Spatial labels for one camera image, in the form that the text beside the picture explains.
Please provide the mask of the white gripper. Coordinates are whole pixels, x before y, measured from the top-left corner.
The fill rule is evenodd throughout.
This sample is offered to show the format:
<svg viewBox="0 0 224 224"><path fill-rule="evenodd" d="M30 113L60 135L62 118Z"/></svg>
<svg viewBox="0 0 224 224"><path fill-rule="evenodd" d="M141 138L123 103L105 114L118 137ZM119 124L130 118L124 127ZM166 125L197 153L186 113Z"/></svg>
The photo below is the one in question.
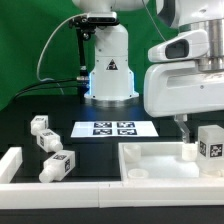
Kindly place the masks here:
<svg viewBox="0 0 224 224"><path fill-rule="evenodd" d="M197 59L209 50L208 34L180 33L148 51L154 65L145 74L143 101L152 117L174 116L182 141L190 142L187 115L224 109L224 72L204 72Z"/></svg>

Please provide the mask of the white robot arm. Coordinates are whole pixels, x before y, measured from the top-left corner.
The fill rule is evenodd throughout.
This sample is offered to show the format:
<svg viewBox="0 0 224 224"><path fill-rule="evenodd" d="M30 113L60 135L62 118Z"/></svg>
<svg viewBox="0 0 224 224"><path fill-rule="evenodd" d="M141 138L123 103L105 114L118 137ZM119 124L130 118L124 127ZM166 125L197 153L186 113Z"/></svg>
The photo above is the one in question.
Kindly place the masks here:
<svg viewBox="0 0 224 224"><path fill-rule="evenodd" d="M143 105L152 117L224 109L224 0L155 0L156 14L178 34L154 42L143 21L133 36L117 21L149 0L72 0L95 34L94 67L85 99L98 104L138 97L134 73L145 72Z"/></svg>

